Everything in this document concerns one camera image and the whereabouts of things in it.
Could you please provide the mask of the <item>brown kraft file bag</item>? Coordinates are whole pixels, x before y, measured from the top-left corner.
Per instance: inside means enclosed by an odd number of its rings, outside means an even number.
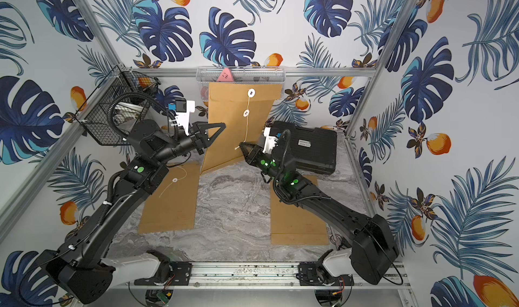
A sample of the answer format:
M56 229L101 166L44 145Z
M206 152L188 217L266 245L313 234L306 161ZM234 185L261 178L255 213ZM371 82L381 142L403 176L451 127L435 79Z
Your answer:
M144 205L139 234L184 231L195 226L200 165L188 163L169 170Z
M256 143L275 101L282 95L283 84L209 84L208 122L224 123L226 128L204 155L202 174L243 161L242 142Z
M311 212L282 203L270 187L270 241L275 246L326 246L327 224Z

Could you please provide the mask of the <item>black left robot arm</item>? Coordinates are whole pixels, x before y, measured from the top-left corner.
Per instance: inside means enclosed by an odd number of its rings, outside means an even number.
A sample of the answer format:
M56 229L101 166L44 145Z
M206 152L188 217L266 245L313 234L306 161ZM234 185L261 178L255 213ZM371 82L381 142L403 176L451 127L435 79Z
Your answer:
M106 199L92 217L56 251L44 250L36 263L59 287L82 304L90 304L114 286L138 279L158 285L173 275L170 258L151 250L126 262L110 262L104 255L114 236L130 215L151 196L169 173L167 163L190 154L202 154L224 131L224 123L190 124L187 130L174 127L172 136L163 132L155 120L139 119L130 132L118 128L114 111L123 100L140 98L176 120L176 114L144 93L123 93L109 105L109 126L136 151L128 166L114 173L108 182Z

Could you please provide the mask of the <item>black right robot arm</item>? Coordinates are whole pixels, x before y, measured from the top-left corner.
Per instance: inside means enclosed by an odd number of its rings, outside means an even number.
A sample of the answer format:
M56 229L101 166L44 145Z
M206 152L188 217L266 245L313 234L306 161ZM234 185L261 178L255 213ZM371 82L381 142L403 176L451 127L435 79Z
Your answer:
M339 231L351 246L355 273L372 285L379 284L399 256L389 223L378 214L369 217L344 206L298 172L290 140L291 133L285 130L269 152L248 142L241 142L239 148L248 165L268 177L266 182L271 182L282 203L311 212Z

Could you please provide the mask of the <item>pink triangle item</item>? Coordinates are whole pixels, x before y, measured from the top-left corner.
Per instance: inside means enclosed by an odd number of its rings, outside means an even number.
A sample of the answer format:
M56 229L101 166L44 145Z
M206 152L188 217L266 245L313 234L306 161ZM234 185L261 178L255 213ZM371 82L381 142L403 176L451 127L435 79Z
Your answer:
M216 80L217 82L234 82L235 79L232 75L230 68L224 68Z

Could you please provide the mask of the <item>black plastic tool case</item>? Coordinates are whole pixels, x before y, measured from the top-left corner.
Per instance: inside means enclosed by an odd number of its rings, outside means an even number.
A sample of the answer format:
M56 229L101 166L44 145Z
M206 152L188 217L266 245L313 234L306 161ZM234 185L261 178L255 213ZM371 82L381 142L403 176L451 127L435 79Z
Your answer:
M304 128L296 124L274 121L270 136L291 132L290 151L300 170L330 175L337 165L337 133L324 128Z

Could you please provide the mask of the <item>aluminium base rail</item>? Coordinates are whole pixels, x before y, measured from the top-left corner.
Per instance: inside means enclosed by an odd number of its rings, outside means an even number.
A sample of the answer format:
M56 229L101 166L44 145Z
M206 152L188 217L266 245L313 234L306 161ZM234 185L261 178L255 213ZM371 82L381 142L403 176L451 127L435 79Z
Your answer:
M404 266L397 263L377 285L371 285L349 270L336 278L334 284L317 282L314 262L173 262L172 276L166 285L156 285L154 275L158 261L152 256L104 258L106 266L116 267L110 289L271 289L271 290L332 290L332 289L409 289Z

